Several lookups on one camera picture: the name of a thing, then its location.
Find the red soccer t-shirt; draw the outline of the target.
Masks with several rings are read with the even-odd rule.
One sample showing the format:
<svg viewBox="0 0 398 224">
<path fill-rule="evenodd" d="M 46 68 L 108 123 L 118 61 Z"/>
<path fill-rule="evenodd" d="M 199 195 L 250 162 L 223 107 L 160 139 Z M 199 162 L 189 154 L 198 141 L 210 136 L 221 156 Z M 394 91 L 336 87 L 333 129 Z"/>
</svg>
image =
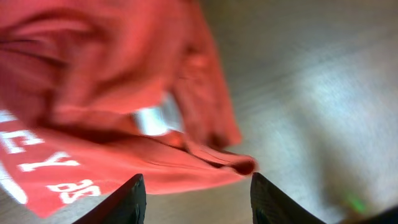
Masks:
<svg viewBox="0 0 398 224">
<path fill-rule="evenodd" d="M 238 182 L 240 141 L 198 1 L 1 2 L 1 188 L 36 215 Z"/>
</svg>

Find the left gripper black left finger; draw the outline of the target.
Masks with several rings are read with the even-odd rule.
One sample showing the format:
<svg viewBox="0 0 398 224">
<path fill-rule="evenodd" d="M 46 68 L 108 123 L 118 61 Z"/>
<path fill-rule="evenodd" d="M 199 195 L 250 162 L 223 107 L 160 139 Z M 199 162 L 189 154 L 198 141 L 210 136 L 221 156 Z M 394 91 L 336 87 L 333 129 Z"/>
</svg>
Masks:
<svg viewBox="0 0 398 224">
<path fill-rule="evenodd" d="M 144 176 L 136 174 L 73 224 L 143 224 L 146 199 Z"/>
</svg>

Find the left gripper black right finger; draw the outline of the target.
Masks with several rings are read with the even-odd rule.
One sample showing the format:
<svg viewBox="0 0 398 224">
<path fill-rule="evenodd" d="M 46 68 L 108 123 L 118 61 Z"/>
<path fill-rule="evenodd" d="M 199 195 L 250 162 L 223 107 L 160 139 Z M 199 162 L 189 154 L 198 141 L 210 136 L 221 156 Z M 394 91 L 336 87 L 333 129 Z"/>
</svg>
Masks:
<svg viewBox="0 0 398 224">
<path fill-rule="evenodd" d="M 252 175 L 250 199 L 253 224 L 325 224 L 258 172 Z"/>
</svg>

